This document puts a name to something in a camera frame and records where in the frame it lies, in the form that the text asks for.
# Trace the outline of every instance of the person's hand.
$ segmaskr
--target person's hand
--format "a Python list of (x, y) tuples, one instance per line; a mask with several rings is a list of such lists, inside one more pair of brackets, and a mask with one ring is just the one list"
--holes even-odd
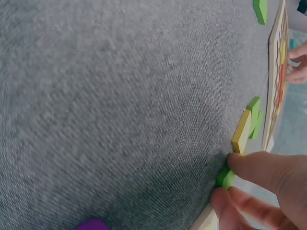
[(287, 74), (286, 80), (292, 84), (302, 84), (307, 82), (307, 41), (301, 46), (294, 48), (288, 52), (288, 57), (295, 63), (299, 63), (298, 67), (287, 65), (291, 72)]
[(219, 230), (253, 230), (240, 212), (274, 230), (307, 230), (307, 156), (232, 153), (227, 161), (237, 176), (276, 194), (280, 208), (235, 187), (216, 188), (211, 204)]

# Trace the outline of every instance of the wooden puzzle board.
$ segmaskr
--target wooden puzzle board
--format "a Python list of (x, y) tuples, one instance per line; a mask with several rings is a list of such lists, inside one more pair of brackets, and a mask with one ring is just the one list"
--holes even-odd
[(277, 117), (283, 104), (287, 52), (289, 44), (288, 14), (285, 0), (281, 0), (269, 41), (269, 87), (267, 112), (262, 139), (263, 150), (273, 135)]

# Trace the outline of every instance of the puzzle piece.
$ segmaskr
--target puzzle piece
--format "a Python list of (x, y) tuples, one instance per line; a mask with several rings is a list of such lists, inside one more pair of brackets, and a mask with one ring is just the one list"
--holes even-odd
[(290, 39), (290, 49), (294, 49), (294, 48), (295, 48), (295, 40)]
[(253, 0), (253, 6), (258, 18), (258, 22), (262, 25), (267, 23), (268, 1), (267, 0)]
[(258, 139), (258, 135), (259, 135), (259, 131), (261, 129), (262, 121), (263, 121), (263, 112), (259, 111), (258, 119), (257, 119), (257, 125), (255, 127), (255, 130), (253, 131), (253, 133), (250, 136), (251, 139), (253, 139), (253, 140)]
[(224, 189), (228, 190), (234, 181), (235, 173), (231, 171), (228, 166), (225, 166), (217, 177), (216, 186), (223, 187)]
[(301, 12), (305, 16), (307, 16), (307, 0), (301, 0), (299, 2), (297, 11)]
[(246, 109), (251, 111), (250, 129), (248, 134), (248, 136), (250, 137), (257, 124), (258, 114), (260, 110), (260, 97), (254, 97), (247, 105)]
[(282, 56), (282, 63), (284, 63), (286, 59), (286, 42), (283, 40), (282, 41), (282, 50), (281, 50), (281, 56)]
[(232, 138), (232, 145), (235, 152), (243, 153), (246, 143), (248, 141), (251, 121), (251, 111), (244, 110), (239, 124), (236, 128), (234, 137)]

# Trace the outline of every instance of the wooden block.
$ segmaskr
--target wooden block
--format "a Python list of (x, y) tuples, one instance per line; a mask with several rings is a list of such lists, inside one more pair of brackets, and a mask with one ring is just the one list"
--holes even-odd
[(263, 121), (263, 112), (259, 111), (257, 125), (256, 125), (254, 132), (251, 135), (251, 138), (253, 140), (258, 139), (259, 131), (261, 130), (262, 121)]
[(235, 152), (239, 153), (244, 152), (249, 136), (250, 121), (251, 121), (251, 111), (246, 109), (243, 111), (243, 115), (241, 116), (234, 137), (232, 138), (232, 145), (234, 146)]
[(228, 190), (230, 186), (234, 184), (235, 177), (236, 177), (235, 173), (230, 170), (224, 179), (223, 188)]
[(216, 186), (228, 190), (233, 185), (235, 176), (235, 173), (225, 166), (217, 177)]
[(295, 40), (290, 39), (290, 49), (294, 49), (294, 48), (295, 48)]
[(248, 134), (248, 136), (250, 137), (257, 124), (257, 119), (260, 109), (260, 97), (254, 97), (247, 105), (246, 109), (251, 111), (250, 129)]
[(267, 23), (268, 14), (268, 1), (267, 0), (254, 0), (253, 1), (254, 10), (258, 18), (258, 22), (262, 25)]
[(227, 176), (227, 174), (230, 172), (230, 169), (228, 168), (228, 166), (225, 166), (222, 171), (220, 172), (220, 174), (217, 176), (216, 179), (216, 187), (223, 187), (224, 184), (224, 179)]

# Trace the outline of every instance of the green wooden block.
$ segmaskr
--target green wooden block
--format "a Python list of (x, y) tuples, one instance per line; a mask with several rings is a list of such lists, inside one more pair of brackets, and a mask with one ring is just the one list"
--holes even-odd
[(235, 181), (235, 174), (231, 171), (228, 166), (225, 166), (216, 180), (216, 187), (223, 187), (224, 189), (229, 189), (230, 186)]
[(235, 173), (233, 171), (229, 171), (229, 173), (224, 178), (223, 188), (228, 190), (230, 186), (234, 184), (235, 181)]
[(259, 131), (261, 129), (262, 121), (263, 121), (263, 112), (259, 111), (257, 125), (255, 127), (254, 132), (251, 134), (251, 139), (253, 139), (253, 140), (258, 139), (258, 135), (259, 135)]
[(250, 103), (246, 107), (247, 110), (251, 111), (251, 120), (250, 120), (250, 130), (248, 137), (251, 138), (251, 134), (253, 133), (260, 110), (260, 97), (254, 97)]
[(265, 25), (267, 23), (268, 0), (253, 0), (253, 6), (258, 22)]

